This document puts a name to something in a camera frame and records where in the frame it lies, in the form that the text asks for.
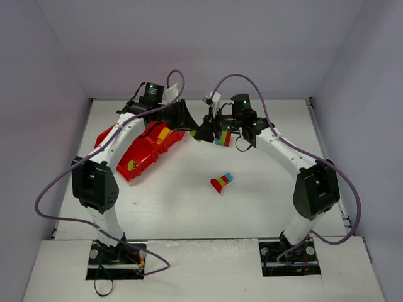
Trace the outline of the pale yellow lego brick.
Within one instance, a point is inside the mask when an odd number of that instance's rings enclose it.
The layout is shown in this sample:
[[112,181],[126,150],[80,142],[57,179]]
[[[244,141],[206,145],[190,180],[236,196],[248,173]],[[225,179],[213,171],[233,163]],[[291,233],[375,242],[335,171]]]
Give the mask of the pale yellow lego brick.
[[171,133],[171,130],[169,128],[164,127],[160,134],[158,135],[158,140],[164,141],[166,137],[168,137]]

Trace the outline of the green curved lego piece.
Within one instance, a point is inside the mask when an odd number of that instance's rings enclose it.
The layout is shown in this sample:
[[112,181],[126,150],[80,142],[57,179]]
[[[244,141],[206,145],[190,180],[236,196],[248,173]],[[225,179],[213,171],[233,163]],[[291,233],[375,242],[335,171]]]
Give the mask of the green curved lego piece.
[[135,166],[136,166],[135,161],[134,161],[134,160],[131,160],[131,161],[128,163],[127,170],[128,170],[128,171],[132,171],[132,170],[135,169]]

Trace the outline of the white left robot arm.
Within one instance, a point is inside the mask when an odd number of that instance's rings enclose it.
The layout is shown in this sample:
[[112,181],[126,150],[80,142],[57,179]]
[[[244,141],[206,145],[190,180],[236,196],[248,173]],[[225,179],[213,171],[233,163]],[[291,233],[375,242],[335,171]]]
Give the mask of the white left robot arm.
[[72,162],[72,193],[85,207],[97,230],[98,242],[114,249],[125,240],[115,211],[119,187],[115,171],[119,161],[149,123],[162,121],[170,130],[192,131],[198,125],[181,98],[184,85],[169,88],[145,85],[138,101],[128,101],[100,145],[85,158]]

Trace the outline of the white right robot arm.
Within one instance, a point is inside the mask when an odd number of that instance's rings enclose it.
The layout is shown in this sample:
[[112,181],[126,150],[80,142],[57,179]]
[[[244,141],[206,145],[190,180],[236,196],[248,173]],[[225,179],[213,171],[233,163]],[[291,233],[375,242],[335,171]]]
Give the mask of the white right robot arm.
[[281,232],[280,240],[287,247],[300,243],[340,199],[338,179],[331,163],[315,160],[295,150],[274,124],[267,118],[258,117],[248,94],[236,94],[231,98],[232,112],[229,115],[222,113],[218,97],[206,96],[203,101],[209,109],[195,133],[196,140],[212,143],[226,131],[238,134],[251,147],[268,154],[294,178],[295,214]]

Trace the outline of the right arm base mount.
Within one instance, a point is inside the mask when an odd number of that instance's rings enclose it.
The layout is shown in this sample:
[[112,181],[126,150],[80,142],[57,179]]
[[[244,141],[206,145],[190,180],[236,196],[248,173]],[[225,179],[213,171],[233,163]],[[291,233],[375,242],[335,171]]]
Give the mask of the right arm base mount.
[[321,275],[315,245],[312,239],[287,253],[279,261],[277,257],[286,251],[279,241],[259,242],[259,256],[263,277],[289,277]]

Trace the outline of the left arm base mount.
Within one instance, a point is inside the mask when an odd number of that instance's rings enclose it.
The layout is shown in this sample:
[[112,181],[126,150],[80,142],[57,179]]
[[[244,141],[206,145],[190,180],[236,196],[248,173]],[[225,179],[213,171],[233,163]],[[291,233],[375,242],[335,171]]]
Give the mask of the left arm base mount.
[[86,280],[143,280],[147,253],[118,244],[116,247],[91,242]]

